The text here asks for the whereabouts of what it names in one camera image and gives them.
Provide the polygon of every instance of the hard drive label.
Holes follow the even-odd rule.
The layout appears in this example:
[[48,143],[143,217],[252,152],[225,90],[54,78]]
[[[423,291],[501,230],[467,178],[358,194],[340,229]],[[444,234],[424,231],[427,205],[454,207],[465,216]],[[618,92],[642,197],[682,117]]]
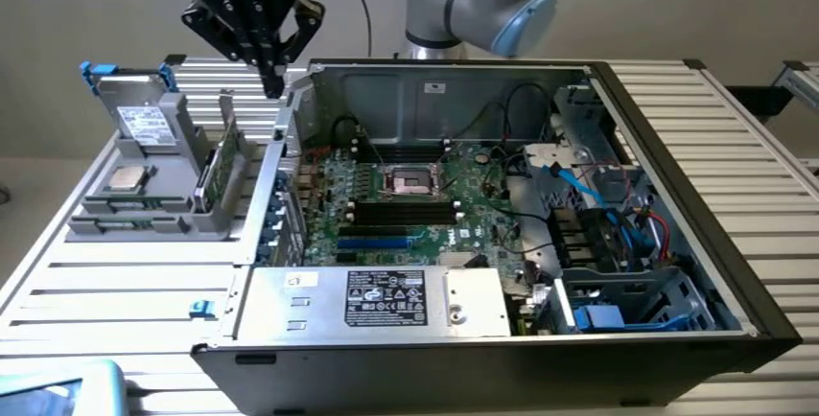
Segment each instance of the hard drive label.
[[424,326],[427,320],[423,271],[347,272],[344,322],[351,327]]
[[140,146],[173,146],[176,139],[157,107],[118,106],[118,117]]

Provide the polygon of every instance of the metal slatted surface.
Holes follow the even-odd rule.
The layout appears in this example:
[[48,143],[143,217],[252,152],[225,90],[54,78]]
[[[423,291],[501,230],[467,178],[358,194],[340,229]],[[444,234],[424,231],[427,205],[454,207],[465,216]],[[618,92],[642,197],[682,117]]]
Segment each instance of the metal slatted surface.
[[807,66],[804,87],[811,97],[807,104],[819,111],[819,61],[805,63],[804,65]]
[[[819,204],[809,185],[785,167],[764,137],[748,130],[702,74],[677,61],[611,65],[804,345],[750,375],[714,377],[666,408],[547,414],[817,414]],[[215,95],[232,87],[241,127],[251,138],[267,136],[281,102],[260,97],[257,79],[241,65],[189,59],[176,78],[197,124],[217,126]],[[70,212],[70,203],[62,214]],[[240,217],[239,211],[231,242],[133,246],[112,254],[101,243],[61,243],[65,230],[57,214],[38,240],[41,251],[32,249],[13,287],[0,291],[0,374],[69,365],[88,357],[112,358],[129,386],[139,389],[129,398],[133,414],[235,416],[232,403],[187,355],[216,322],[189,320],[187,309],[197,299],[224,302],[233,272],[231,245],[241,242]]]

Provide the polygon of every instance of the side panel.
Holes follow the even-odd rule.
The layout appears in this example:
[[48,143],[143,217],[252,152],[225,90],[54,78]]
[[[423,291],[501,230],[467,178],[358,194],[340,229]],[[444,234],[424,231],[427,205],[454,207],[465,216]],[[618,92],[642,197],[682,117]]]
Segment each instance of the side panel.
[[728,371],[754,342],[216,349],[193,359],[251,416],[510,411],[665,405]]
[[[388,64],[318,64],[311,68],[318,112],[310,122],[319,126],[319,138],[307,139],[310,145],[327,144],[332,121],[344,114],[360,120],[379,144],[428,144],[443,138],[497,139],[502,104],[509,104],[511,139],[535,140],[549,102],[530,89],[514,92],[511,102],[505,100],[506,95],[515,85],[531,81],[554,95],[558,87],[583,77],[581,69],[558,64],[547,69],[491,66],[479,72],[466,67]],[[526,110],[530,107],[541,110]]]
[[758,357],[748,358],[748,361],[740,367],[742,371],[752,371],[799,345],[801,339],[796,329],[768,294],[740,250],[722,230],[705,201],[685,177],[680,165],[628,95],[610,66],[602,62],[595,63],[591,72],[602,84],[605,93],[619,114],[621,130],[628,130],[632,133],[633,142],[642,151],[666,190],[666,198],[673,200],[696,240],[702,245],[753,326],[769,340],[765,353]]

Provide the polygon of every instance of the blue latch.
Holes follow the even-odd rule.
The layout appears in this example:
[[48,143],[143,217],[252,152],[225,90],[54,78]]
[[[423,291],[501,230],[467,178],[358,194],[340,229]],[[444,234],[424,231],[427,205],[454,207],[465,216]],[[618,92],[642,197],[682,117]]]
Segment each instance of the blue latch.
[[193,301],[191,304],[191,308],[188,309],[188,316],[191,318],[213,318],[216,317],[215,311],[215,303],[212,301],[207,301],[200,299]]
[[112,74],[116,74],[117,70],[118,66],[116,66],[114,64],[102,63],[97,64],[93,67],[93,69],[90,70],[90,74],[93,74],[94,76],[110,76]]
[[94,97],[100,96],[100,91],[97,90],[97,85],[93,83],[93,79],[90,76],[109,76],[116,73],[118,66],[114,64],[97,64],[93,68],[90,67],[90,61],[85,60],[78,64],[78,72],[81,74],[81,79],[88,84],[90,88],[90,92]]
[[660,323],[625,323],[619,307],[614,305],[583,306],[574,310],[577,329],[583,333],[613,332],[684,332],[688,330],[688,315],[676,315]]
[[93,96],[98,97],[100,92],[97,91],[97,86],[94,85],[93,80],[90,79],[90,61],[84,61],[82,63],[78,64],[78,72],[81,74],[81,79],[88,84],[88,88],[90,88],[90,92],[93,93]]
[[176,77],[173,77],[173,70],[169,69],[167,63],[159,65],[159,75],[163,81],[165,81],[167,91],[176,93],[179,91],[179,87],[176,87]]
[[562,169],[561,164],[555,162],[547,167],[543,165],[541,167],[541,170],[542,172],[549,173],[554,178],[562,178],[574,187],[577,191],[591,196],[599,205],[605,203],[605,201],[602,200],[602,196],[597,193],[597,191],[589,189],[579,182],[579,179],[575,178],[574,175],[567,170]]

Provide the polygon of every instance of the white wall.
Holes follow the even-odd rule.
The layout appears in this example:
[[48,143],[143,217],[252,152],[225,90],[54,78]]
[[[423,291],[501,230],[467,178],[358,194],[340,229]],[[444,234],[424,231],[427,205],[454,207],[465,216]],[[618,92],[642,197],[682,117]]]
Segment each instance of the white wall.
[[[188,1],[2,1],[0,155],[96,152],[110,125],[76,66],[88,58],[148,66],[167,53],[212,56],[179,22]],[[358,1],[319,1],[327,16],[304,58],[360,56]],[[368,2],[375,54],[387,57],[402,47],[404,0]],[[819,58],[817,31],[819,0],[559,0],[534,55],[700,58],[722,81],[766,83],[782,59]]]

